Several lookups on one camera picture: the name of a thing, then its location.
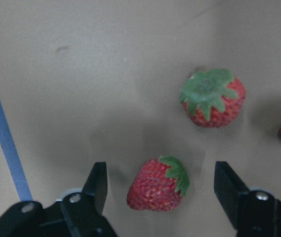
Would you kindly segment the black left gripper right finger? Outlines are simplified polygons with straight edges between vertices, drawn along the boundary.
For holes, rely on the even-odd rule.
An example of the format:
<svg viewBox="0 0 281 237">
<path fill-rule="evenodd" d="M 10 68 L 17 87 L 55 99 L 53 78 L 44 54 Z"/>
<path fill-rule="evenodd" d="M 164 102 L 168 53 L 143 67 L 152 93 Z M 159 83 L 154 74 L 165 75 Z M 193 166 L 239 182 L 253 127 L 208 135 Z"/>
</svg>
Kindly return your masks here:
<svg viewBox="0 0 281 237">
<path fill-rule="evenodd" d="M 281 237 L 281 201 L 250 190 L 225 161 L 217 161 L 214 192 L 238 237 Z"/>
</svg>

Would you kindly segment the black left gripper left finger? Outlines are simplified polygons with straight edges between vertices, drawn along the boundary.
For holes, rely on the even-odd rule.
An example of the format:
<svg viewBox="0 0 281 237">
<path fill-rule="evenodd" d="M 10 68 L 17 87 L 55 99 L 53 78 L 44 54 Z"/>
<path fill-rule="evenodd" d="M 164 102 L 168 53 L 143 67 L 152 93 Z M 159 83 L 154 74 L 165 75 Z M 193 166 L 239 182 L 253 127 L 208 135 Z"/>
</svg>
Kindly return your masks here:
<svg viewBox="0 0 281 237">
<path fill-rule="evenodd" d="M 40 237 L 116 237 L 102 215 L 107 197 L 107 167 L 96 162 L 80 192 L 71 192 L 45 209 Z"/>
</svg>

